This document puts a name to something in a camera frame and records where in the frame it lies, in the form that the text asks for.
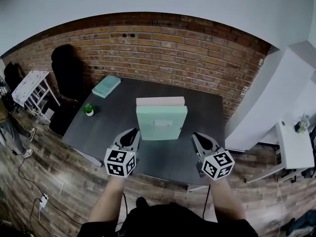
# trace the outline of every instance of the sneaker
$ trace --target sneaker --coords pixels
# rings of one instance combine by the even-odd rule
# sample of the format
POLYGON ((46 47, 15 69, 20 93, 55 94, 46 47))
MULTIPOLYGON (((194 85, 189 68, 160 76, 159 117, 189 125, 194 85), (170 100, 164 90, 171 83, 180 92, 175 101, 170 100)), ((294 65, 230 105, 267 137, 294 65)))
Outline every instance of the sneaker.
POLYGON ((139 197, 136 200, 136 208, 146 208, 149 205, 147 204, 146 199, 144 199, 143 197, 139 197))
POLYGON ((33 153, 33 149, 27 149, 25 153, 22 155, 24 158, 30 157, 33 153))
POLYGON ((32 141, 33 140, 33 137, 36 133, 36 128, 34 127, 31 131, 30 131, 30 137, 29 137, 29 140, 32 141))

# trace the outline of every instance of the brick wall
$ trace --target brick wall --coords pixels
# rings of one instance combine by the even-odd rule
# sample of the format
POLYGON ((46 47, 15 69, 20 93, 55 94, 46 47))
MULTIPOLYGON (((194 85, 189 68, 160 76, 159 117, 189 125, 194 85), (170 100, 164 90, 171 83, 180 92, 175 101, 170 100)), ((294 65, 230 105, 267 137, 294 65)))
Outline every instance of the brick wall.
POLYGON ((165 13, 120 13, 73 21, 39 33, 2 56, 30 70, 51 72, 52 51, 75 47, 85 86, 105 75, 151 80, 221 95, 228 120, 260 69, 270 44, 209 20, 165 13))

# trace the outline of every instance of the white desk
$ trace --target white desk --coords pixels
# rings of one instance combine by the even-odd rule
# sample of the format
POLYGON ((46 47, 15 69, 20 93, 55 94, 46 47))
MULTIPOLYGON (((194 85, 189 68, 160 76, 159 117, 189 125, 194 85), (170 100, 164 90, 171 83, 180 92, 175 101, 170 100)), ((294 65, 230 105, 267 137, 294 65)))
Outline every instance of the white desk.
POLYGON ((15 88, 12 93, 12 98, 22 107, 25 105, 33 115, 38 115, 45 120, 50 121, 48 116, 42 113, 42 109, 40 107, 41 101, 47 93, 50 92, 59 106, 60 103, 45 79, 48 74, 48 71, 30 71, 15 88))
POLYGON ((281 120, 276 124, 276 132, 280 145, 281 161, 279 165, 261 174, 246 179, 251 183, 258 179, 274 174, 282 169, 296 169, 296 171, 278 179, 278 183, 287 180, 307 168, 314 167, 313 149, 308 131, 296 133, 294 123, 281 120))

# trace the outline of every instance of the mint green box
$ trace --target mint green box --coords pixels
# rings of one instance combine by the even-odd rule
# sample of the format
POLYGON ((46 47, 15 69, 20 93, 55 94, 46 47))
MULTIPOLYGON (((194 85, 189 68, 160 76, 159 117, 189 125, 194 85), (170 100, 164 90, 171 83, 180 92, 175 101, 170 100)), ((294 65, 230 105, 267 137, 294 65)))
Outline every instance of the mint green box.
POLYGON ((137 106, 136 115, 142 139, 178 139, 187 113, 186 106, 137 106))

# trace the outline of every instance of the forearm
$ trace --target forearm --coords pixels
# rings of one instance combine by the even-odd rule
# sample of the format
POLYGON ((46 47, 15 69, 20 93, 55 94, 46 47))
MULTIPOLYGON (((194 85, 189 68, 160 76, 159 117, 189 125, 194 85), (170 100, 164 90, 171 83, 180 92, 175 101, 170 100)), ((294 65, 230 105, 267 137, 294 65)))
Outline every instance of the forearm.
POLYGON ((210 184, 218 222, 246 219, 245 210, 239 199, 234 196, 226 178, 210 180, 210 184))
POLYGON ((89 222, 116 222, 124 190, 125 178, 112 176, 94 205, 89 222))

